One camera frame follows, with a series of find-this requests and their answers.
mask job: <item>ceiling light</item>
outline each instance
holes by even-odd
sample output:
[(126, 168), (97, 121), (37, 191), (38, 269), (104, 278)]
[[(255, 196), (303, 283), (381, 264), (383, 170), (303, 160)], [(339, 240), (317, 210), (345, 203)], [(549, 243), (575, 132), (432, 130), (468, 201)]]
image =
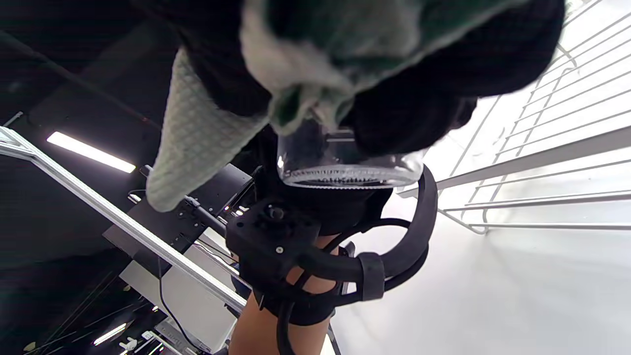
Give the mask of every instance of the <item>ceiling light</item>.
[(55, 145), (59, 145), (62, 148), (83, 155), (84, 157), (88, 157), (105, 165), (115, 167), (116, 169), (122, 170), (126, 173), (130, 173), (136, 168), (126, 161), (118, 159), (117, 157), (109, 155), (108, 153), (105, 153), (99, 149), (93, 148), (60, 132), (55, 132), (51, 134), (50, 137), (48, 137), (48, 139), (46, 140)]
[(97, 340), (94, 340), (94, 346), (97, 346), (99, 344), (101, 344), (102, 342), (112, 338), (113, 336), (117, 335), (118, 333), (121, 333), (123, 330), (125, 330), (125, 327), (127, 326), (127, 323), (123, 323), (121, 325), (119, 325), (118, 327), (110, 330), (109, 332), (101, 335)]
[(162, 343), (159, 343), (159, 344), (158, 344), (158, 346), (156, 346), (156, 347), (155, 347), (155, 349), (154, 349), (154, 350), (152, 350), (152, 351), (149, 353), (149, 355), (153, 354), (153, 353), (154, 353), (156, 350), (158, 350), (158, 348), (159, 348), (159, 347), (161, 347), (161, 346), (162, 346)]

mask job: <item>towel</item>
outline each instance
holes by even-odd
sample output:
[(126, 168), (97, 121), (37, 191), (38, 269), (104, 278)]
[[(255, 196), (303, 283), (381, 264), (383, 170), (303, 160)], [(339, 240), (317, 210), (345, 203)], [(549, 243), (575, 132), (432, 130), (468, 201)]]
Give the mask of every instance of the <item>towel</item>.
[[(335, 129), (352, 110), (358, 94), (422, 64), (432, 53), (524, 2), (245, 0), (238, 20), (242, 59), (235, 60), (244, 61), (256, 85), (270, 97), (266, 109), (251, 112), (250, 102), (239, 104), (247, 97), (223, 100), (224, 88), (207, 84), (196, 70), (199, 64), (189, 53), (195, 45), (186, 39), (199, 37), (191, 35), (191, 28), (205, 26), (200, 22), (203, 14), (184, 18), (182, 11), (174, 11), (176, 15), (164, 16), (185, 28), (180, 31), (185, 46), (174, 62), (162, 142), (148, 179), (149, 202), (159, 211), (173, 209), (184, 194), (210, 179), (268, 123), (280, 135), (295, 131), (304, 119)], [(185, 8), (186, 4), (174, 6)], [(209, 11), (221, 22), (220, 11), (215, 12)], [(234, 50), (225, 52), (215, 55), (230, 57)], [(236, 67), (226, 68), (237, 72)]]

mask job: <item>skin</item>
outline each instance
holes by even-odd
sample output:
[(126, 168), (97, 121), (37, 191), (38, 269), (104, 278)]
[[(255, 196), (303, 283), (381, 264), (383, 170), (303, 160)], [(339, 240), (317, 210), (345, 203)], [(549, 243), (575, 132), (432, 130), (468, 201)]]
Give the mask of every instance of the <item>skin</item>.
[[(316, 246), (323, 248), (333, 238), (335, 236), (319, 237)], [(332, 254), (337, 255), (338, 250), (335, 249)], [(293, 284), (301, 274), (302, 269), (294, 268), (287, 275), (287, 281)], [(334, 286), (335, 281), (311, 277), (303, 289), (313, 294), (319, 294), (330, 291)], [(319, 355), (330, 320), (328, 318), (308, 327), (290, 324), (289, 339), (293, 351), (297, 355)], [(254, 295), (250, 295), (232, 334), (229, 355), (278, 355), (278, 346), (276, 345), (277, 321), (278, 319), (268, 310), (259, 311)]]

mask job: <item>black plastic mount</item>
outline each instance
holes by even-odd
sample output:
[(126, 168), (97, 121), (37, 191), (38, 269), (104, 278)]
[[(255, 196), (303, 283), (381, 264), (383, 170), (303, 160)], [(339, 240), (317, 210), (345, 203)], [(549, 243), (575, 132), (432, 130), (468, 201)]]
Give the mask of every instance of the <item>black plastic mount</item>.
[(383, 255), (362, 253), (348, 258), (316, 248), (313, 244), (320, 223), (276, 198), (257, 202), (243, 216), (229, 223), (226, 244), (240, 258), (240, 276), (263, 294), (304, 301), (304, 293), (292, 290), (284, 281), (289, 270), (299, 266), (323, 279), (357, 283), (357, 292), (313, 296), (313, 301), (321, 299), (342, 305), (381, 298), (384, 291), (413, 276), (427, 258), (438, 194), (429, 169), (425, 168), (418, 184), (418, 203), (412, 222), (382, 219), (340, 234), (339, 241), (342, 241), (377, 226), (407, 227), (399, 244)]

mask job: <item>white wall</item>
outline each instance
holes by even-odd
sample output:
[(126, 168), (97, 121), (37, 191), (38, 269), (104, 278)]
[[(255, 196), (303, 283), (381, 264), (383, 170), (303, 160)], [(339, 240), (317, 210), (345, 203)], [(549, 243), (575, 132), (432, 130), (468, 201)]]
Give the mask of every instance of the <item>white wall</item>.
[[(590, 13), (573, 22), (563, 36), (566, 49), (631, 11), (631, 2), (604, 0)], [(595, 39), (603, 39), (617, 29), (631, 25), (631, 19)], [(608, 48), (631, 39), (623, 33), (608, 45), (581, 56), (579, 64)], [(572, 51), (581, 53), (591, 46)], [(609, 53), (570, 74), (559, 87), (587, 76), (598, 68), (631, 53), (631, 44)], [(550, 105), (591, 88), (631, 69), (625, 60), (555, 94)], [(554, 78), (544, 79), (544, 83)], [(544, 113), (540, 122), (596, 102), (631, 88), (631, 76), (595, 89)], [(480, 132), (471, 153), (456, 174), (491, 163), (498, 145), (492, 142), (502, 128), (508, 130), (521, 113), (529, 92), (524, 90), (503, 97)], [(549, 93), (538, 92), (538, 96)], [(446, 178), (477, 125), (488, 112), (494, 98), (480, 103), (470, 125), (450, 133), (430, 149), (426, 164), (437, 176)], [(535, 130), (531, 139), (594, 121), (631, 109), (629, 94), (571, 115)], [(541, 109), (529, 107), (526, 114)], [(628, 126), (627, 114), (590, 128), (550, 141), (533, 144), (523, 154), (568, 143), (576, 139)], [(524, 120), (519, 129), (532, 125), (534, 117)], [(508, 147), (522, 143), (513, 139)], [(503, 160), (514, 155), (502, 156)], [(631, 149), (579, 159), (511, 175), (510, 178), (631, 159)], [(631, 189), (629, 164), (551, 177), (502, 188), (498, 200), (526, 196), (559, 195)], [(448, 189), (441, 196), (441, 207), (456, 207), (468, 201), (475, 184)], [(483, 202), (493, 188), (480, 193)], [(384, 215), (411, 218), (415, 199), (394, 196)], [(492, 211), (491, 222), (631, 222), (631, 202), (590, 203), (584, 205), (515, 208)], [(468, 221), (481, 221), (481, 213), (467, 212)], [(397, 243), (402, 231), (383, 228), (354, 238), (358, 251), (380, 253)], [(631, 233), (603, 231), (551, 231), (494, 229), (478, 236), (443, 216), (430, 245), (426, 265), (412, 280), (380, 301), (354, 304), (338, 309), (334, 330), (345, 355), (371, 354), (630, 354), (631, 353)]]

